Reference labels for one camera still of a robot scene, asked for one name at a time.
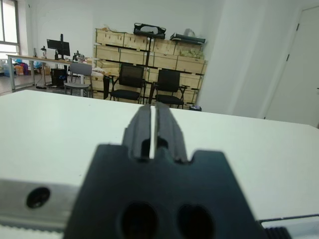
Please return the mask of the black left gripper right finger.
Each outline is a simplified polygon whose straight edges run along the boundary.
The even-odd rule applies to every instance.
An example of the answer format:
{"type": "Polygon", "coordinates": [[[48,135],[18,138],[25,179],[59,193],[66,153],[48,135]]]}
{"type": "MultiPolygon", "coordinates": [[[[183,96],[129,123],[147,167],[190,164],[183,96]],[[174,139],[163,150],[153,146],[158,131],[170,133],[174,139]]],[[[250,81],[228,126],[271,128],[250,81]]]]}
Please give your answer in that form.
{"type": "Polygon", "coordinates": [[[155,145],[167,149],[174,161],[188,161],[182,130],[170,108],[161,102],[156,102],[155,145]]]}

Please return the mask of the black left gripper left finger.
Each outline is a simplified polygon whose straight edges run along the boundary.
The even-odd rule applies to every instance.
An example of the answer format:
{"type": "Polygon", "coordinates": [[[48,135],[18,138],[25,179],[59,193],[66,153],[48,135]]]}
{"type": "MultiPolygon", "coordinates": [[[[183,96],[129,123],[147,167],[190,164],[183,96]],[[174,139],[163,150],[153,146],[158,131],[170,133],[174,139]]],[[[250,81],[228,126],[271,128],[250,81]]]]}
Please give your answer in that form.
{"type": "Polygon", "coordinates": [[[151,106],[141,106],[124,130],[123,145],[129,158],[149,159],[151,146],[151,106]]]}

